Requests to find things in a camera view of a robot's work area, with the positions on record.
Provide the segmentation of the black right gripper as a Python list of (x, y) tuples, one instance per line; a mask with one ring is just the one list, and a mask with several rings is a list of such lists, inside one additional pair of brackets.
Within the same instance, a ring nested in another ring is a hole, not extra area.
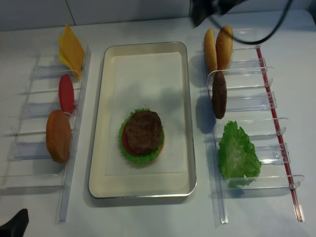
[(243, 0), (192, 0), (190, 19), (194, 27), (214, 14), (224, 15)]

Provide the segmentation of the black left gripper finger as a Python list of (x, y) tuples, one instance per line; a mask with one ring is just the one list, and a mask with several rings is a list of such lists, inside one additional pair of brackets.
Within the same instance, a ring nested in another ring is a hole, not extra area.
[(28, 210), (23, 208), (0, 227), (0, 237), (23, 237), (28, 223)]

